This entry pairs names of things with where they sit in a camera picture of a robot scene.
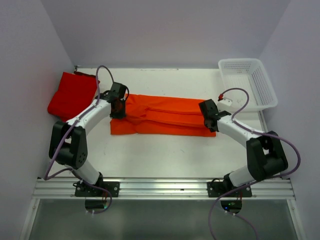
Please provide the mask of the orange t shirt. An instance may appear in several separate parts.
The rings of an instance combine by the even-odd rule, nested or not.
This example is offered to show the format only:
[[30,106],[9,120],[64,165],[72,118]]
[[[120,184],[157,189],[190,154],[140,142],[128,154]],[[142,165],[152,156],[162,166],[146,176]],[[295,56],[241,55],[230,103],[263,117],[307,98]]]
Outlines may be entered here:
[[132,94],[126,101],[126,117],[110,121],[114,136],[149,134],[191,137],[216,136],[204,125],[199,108],[202,99]]

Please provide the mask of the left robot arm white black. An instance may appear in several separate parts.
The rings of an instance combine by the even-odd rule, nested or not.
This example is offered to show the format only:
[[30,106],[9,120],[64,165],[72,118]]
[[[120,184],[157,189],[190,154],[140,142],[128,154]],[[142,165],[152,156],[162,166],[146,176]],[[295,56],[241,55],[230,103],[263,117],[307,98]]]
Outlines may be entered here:
[[129,88],[114,82],[109,90],[100,93],[77,116],[66,122],[57,121],[52,128],[49,158],[70,171],[78,182],[74,183],[77,197],[112,198],[118,195],[118,187],[104,182],[101,172],[88,159],[88,133],[103,119],[123,119]]

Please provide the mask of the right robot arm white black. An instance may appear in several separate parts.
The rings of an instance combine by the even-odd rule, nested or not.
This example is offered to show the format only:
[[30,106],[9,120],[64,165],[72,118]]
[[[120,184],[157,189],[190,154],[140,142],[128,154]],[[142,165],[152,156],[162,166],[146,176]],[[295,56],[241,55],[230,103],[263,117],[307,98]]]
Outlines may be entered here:
[[246,165],[226,174],[223,180],[217,178],[207,183],[208,197],[220,197],[224,194],[235,196],[241,187],[261,182],[281,173],[288,168],[288,161],[277,134],[270,131],[258,134],[246,131],[232,120],[232,114],[219,111],[212,99],[198,104],[204,118],[204,126],[210,132],[219,132],[240,143],[246,150]]

